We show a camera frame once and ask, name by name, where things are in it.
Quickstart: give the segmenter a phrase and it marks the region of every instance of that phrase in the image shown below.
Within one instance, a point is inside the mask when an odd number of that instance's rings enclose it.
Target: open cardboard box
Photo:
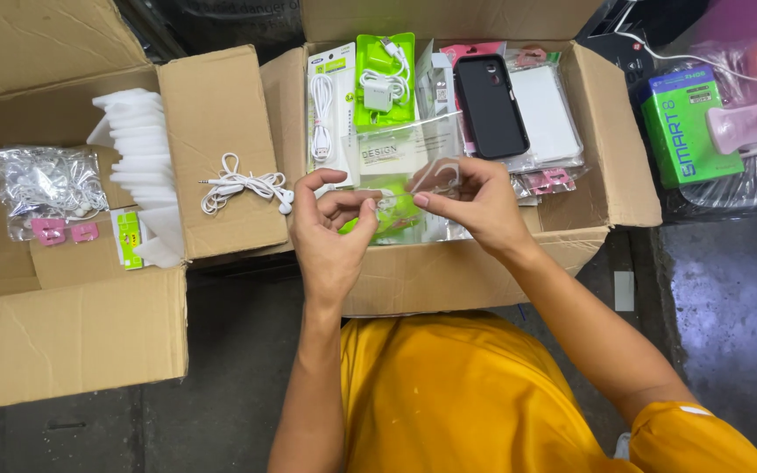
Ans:
[[[186,263],[287,241],[279,202],[255,194],[216,216],[200,210],[225,152],[241,170],[276,171],[258,60],[251,46],[145,59],[112,0],[0,0],[0,146],[83,145],[102,112],[92,98],[160,92],[184,228],[185,262],[124,271],[109,218],[98,240],[55,247],[12,242],[0,205],[0,406],[183,376]],[[112,208],[131,197],[107,182]]]
[[[577,189],[523,207],[528,227],[569,274],[597,253],[613,226],[661,223],[647,156],[630,110],[621,70],[573,41],[601,0],[303,0],[309,42],[262,67],[279,170],[289,182],[306,168],[306,58],[359,34],[413,32],[418,58],[436,47],[508,40],[562,51],[560,72],[591,170]],[[285,243],[248,254],[288,251]],[[527,301],[510,274],[474,241],[370,247],[344,314],[375,316],[496,307]]]

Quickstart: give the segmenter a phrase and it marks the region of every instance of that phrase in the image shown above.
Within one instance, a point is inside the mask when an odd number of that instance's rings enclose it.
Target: black case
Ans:
[[[454,77],[478,157],[498,159],[527,152],[530,140],[504,58],[497,54],[461,57]]]

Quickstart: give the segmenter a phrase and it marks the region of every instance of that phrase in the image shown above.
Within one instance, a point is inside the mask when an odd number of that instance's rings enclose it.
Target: hand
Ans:
[[[538,249],[521,220],[516,192],[504,165],[463,157],[459,169],[463,179],[459,200],[419,192],[414,204],[463,225],[487,253],[499,260],[527,258],[529,252]]]
[[[375,199],[381,199],[381,191],[335,190],[315,198],[315,190],[323,184],[346,178],[343,171],[318,169],[294,185],[291,242],[303,273],[306,304],[316,304],[320,309],[340,310],[361,273],[367,245],[379,226]],[[358,222],[351,232],[337,233],[356,217]]]

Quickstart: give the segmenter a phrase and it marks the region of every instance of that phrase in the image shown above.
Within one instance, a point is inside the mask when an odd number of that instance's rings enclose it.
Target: person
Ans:
[[[294,189],[291,239],[305,303],[268,471],[757,471],[755,447],[534,241],[506,169],[474,158],[459,169],[459,200],[418,193],[415,203],[462,224],[510,271],[574,365],[632,427],[629,460],[604,455],[548,351],[504,319],[425,314],[341,328],[380,195],[315,199],[314,190],[346,177],[320,169]]]

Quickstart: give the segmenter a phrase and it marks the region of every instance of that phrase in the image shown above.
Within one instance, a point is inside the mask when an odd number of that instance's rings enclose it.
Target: yellow sleeve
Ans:
[[[748,473],[757,449],[702,406],[654,402],[633,423],[630,461],[644,473]]]

